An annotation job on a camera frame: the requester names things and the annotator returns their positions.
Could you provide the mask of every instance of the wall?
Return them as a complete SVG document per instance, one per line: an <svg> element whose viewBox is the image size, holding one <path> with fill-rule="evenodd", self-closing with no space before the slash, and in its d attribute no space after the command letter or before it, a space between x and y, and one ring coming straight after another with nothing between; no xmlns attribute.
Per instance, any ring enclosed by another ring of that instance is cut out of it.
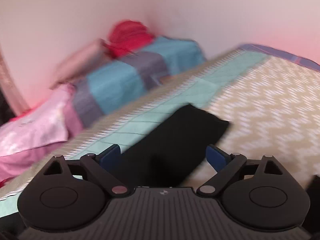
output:
<svg viewBox="0 0 320 240"><path fill-rule="evenodd" d="M259 43L320 64L320 0L151 0L148 12L158 33L195 39L209 58Z"/></svg>
<svg viewBox="0 0 320 240"><path fill-rule="evenodd" d="M45 99L55 65L121 19L144 21L144 0L0 0L4 60L30 106Z"/></svg>

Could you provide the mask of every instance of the beige zigzag pattern fabric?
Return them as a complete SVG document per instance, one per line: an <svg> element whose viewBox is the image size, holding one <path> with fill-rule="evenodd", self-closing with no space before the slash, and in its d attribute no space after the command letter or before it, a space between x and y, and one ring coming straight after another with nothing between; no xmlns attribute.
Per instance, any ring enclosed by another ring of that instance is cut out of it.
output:
<svg viewBox="0 0 320 240"><path fill-rule="evenodd" d="M225 152L271 154L303 186L320 173L319 72L271 57L225 88L209 112L233 123L218 145ZM214 173L205 163L187 184Z"/></svg>

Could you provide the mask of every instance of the white striped trim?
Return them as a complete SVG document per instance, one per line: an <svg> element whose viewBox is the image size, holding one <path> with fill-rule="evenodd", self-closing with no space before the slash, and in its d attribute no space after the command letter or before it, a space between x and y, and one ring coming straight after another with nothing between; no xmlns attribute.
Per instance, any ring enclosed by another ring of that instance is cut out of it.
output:
<svg viewBox="0 0 320 240"><path fill-rule="evenodd" d="M158 98L157 100L155 100L153 102L146 103L144 106L142 106L139 109L133 111L131 114L126 114L123 117L120 117L120 119L117 120L110 127L105 129L104 131L101 131L101 132L95 134L93 137L91 137L88 140L86 140L85 142L83 142L80 146L76 147L74 150L71 150L69 153L64 154L64 156L66 157L67 160L72 158L73 156L79 154L84 149L86 149L89 145L92 145L94 142L96 142L100 138L106 137L107 135L110 135L110 134L114 133L116 130L118 130L120 127L125 125L129 120L133 119L137 115L140 115L140 114L142 114L144 112L147 112L147 111L155 108L159 104L169 100L170 98L173 98L176 95L182 93L187 88L191 87L199 78L203 78L207 74L213 73L215 70L217 70L217 68L225 65L230 60L233 60L234 58L236 58L236 57L238 57L238 56L240 56L240 55L242 55L242 54L244 54L246 52L247 52L246 50L238 49L238 50L230 53L229 55L225 56L223 59L219 60L218 62L214 63L213 65L210 65L210 66L206 67L200 73L191 76L188 80L183 82L182 85L180 85L178 88L176 88L172 92L162 96L161 98ZM24 185L19 187L17 190L11 191L11 192L7 193L6 195L4 195L2 198L0 198L0 201L5 200L10 196L14 196L14 195L20 193L22 190L25 189L25 187L29 184L29 182L32 179L33 179L33 177L29 178L28 181Z"/></svg>

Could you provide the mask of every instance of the purple fabric border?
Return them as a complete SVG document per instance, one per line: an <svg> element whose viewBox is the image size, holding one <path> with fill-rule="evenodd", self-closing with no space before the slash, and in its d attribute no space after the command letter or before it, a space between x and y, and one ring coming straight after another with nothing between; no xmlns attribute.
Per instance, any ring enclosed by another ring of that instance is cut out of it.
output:
<svg viewBox="0 0 320 240"><path fill-rule="evenodd" d="M320 71L320 65L318 65L316 62L314 62L310 59L307 59L307 58L298 57L296 55L293 55L289 52L285 52L282 50L273 49L271 47L258 45L258 44L244 44L244 45L240 46L240 49L249 50L249 51L256 51L256 52L261 52L261 53L264 53L267 55L280 57L280 58L289 60L295 64L298 64L300 66L311 68L316 71Z"/></svg>

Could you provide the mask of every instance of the gray stripe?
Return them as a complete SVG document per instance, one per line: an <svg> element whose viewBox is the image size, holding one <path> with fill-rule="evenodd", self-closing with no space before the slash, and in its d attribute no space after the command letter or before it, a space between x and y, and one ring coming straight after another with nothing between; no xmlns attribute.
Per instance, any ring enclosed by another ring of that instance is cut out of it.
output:
<svg viewBox="0 0 320 240"><path fill-rule="evenodd" d="M75 86L77 90L72 104L78 113L84 128L88 128L94 121L104 114L90 93L86 78L77 82Z"/></svg>
<svg viewBox="0 0 320 240"><path fill-rule="evenodd" d="M163 57L154 52L139 51L119 60L137 70L147 90L161 85L160 78L170 75Z"/></svg>

